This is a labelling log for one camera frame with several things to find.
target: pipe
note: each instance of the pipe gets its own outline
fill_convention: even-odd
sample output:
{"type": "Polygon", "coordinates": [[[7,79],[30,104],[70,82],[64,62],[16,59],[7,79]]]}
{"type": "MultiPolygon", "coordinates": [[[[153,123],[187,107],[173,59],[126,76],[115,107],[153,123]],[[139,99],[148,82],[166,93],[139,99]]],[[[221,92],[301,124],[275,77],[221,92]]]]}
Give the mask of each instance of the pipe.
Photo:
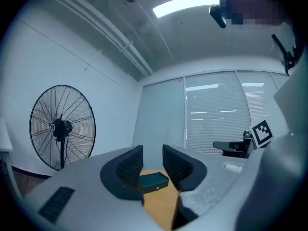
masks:
{"type": "MultiPolygon", "coordinates": [[[[82,8],[78,7],[77,5],[73,4],[71,1],[67,0],[55,0],[64,7],[68,8],[70,11],[74,12],[80,18],[88,22],[93,28],[99,31],[102,35],[104,35],[114,46],[116,46],[119,50],[123,48],[122,44],[111,34],[107,33],[108,29],[102,25],[98,25],[96,20],[92,18],[90,15],[87,14],[82,8]]],[[[145,69],[138,63],[138,61],[130,54],[128,51],[122,51],[124,55],[142,72],[144,76],[148,76],[145,69]]]]}
{"type": "Polygon", "coordinates": [[[148,19],[150,20],[152,26],[156,29],[156,31],[158,32],[160,38],[162,39],[163,43],[165,44],[169,55],[171,56],[171,58],[173,59],[171,50],[169,49],[169,46],[167,45],[167,42],[165,41],[163,35],[161,34],[160,30],[158,29],[158,27],[156,26],[156,24],[154,23],[154,21],[152,20],[152,18],[149,16],[149,14],[146,12],[146,10],[142,7],[142,5],[137,1],[138,6],[141,8],[141,10],[145,13],[145,15],[148,17],[148,19]]]}
{"type": "Polygon", "coordinates": [[[112,11],[123,21],[124,24],[133,32],[134,37],[138,39],[138,41],[142,44],[142,47],[147,51],[147,53],[154,58],[153,53],[150,51],[149,47],[145,44],[144,40],[141,38],[140,34],[134,29],[134,27],[130,24],[130,22],[118,11],[118,9],[111,3],[109,0],[103,0],[108,6],[112,9],[112,11]]]}
{"type": "MultiPolygon", "coordinates": [[[[129,44],[129,40],[123,35],[123,33],[119,29],[117,29],[117,27],[114,24],[112,24],[104,15],[102,15],[101,12],[99,12],[91,4],[89,4],[84,0],[76,0],[76,1],[82,6],[84,6],[86,9],[91,11],[99,19],[101,19],[121,40],[123,40],[125,45],[129,44]]],[[[154,73],[153,70],[150,68],[150,66],[147,64],[144,58],[140,55],[140,53],[136,50],[136,48],[133,45],[130,45],[129,48],[140,60],[140,62],[144,65],[144,67],[150,72],[150,74],[153,74],[154,73]]]]}

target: white table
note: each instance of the white table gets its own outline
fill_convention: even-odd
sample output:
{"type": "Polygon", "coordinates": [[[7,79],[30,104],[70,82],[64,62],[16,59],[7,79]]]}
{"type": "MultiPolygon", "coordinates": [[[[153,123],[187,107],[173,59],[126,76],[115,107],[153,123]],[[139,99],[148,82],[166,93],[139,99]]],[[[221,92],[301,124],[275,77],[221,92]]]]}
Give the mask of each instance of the white table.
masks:
{"type": "Polygon", "coordinates": [[[0,157],[2,161],[2,169],[3,169],[3,172],[5,172],[5,165],[4,165],[4,162],[5,162],[13,188],[17,196],[21,197],[20,191],[17,187],[17,183],[14,177],[11,159],[10,159],[10,152],[12,151],[13,151],[13,147],[11,145],[11,141],[10,141],[10,138],[9,138],[6,126],[5,126],[4,118],[0,117],[0,157]]]}

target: fan motor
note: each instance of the fan motor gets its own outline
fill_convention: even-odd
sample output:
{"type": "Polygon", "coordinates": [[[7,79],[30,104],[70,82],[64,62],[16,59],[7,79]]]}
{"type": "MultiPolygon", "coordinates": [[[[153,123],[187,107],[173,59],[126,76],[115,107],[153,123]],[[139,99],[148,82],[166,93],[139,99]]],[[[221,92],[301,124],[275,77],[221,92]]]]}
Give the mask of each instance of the fan motor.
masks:
{"type": "Polygon", "coordinates": [[[69,121],[55,119],[53,123],[50,124],[50,130],[57,138],[57,142],[60,142],[62,139],[68,136],[68,134],[73,130],[73,127],[69,121]]]}

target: window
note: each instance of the window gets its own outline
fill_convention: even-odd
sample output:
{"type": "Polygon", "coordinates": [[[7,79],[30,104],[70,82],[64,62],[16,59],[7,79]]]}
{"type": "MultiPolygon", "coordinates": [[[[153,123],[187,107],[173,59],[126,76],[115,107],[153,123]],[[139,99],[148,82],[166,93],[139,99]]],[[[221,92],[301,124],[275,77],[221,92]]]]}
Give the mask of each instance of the window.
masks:
{"type": "Polygon", "coordinates": [[[183,79],[143,88],[133,145],[143,145],[143,169],[164,169],[162,145],[183,146],[183,79]]]}
{"type": "Polygon", "coordinates": [[[273,74],[273,77],[277,83],[278,88],[282,87],[284,83],[289,79],[287,75],[273,74]]]}
{"type": "Polygon", "coordinates": [[[251,124],[255,125],[266,120],[274,137],[285,135],[288,127],[273,97],[278,89],[271,74],[266,72],[238,74],[249,105],[251,124]]]}
{"type": "Polygon", "coordinates": [[[243,139],[249,129],[247,102],[234,72],[186,77],[186,148],[222,154],[214,141],[243,139]]]}

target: small box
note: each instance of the small box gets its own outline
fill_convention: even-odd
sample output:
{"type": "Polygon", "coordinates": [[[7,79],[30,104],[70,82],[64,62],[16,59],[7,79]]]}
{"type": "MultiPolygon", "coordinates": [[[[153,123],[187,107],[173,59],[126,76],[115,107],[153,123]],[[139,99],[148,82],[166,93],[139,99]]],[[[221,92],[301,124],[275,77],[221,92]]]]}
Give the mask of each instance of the small box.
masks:
{"type": "Polygon", "coordinates": [[[150,193],[168,186],[169,178],[157,172],[149,175],[139,176],[138,189],[143,194],[150,193]]]}

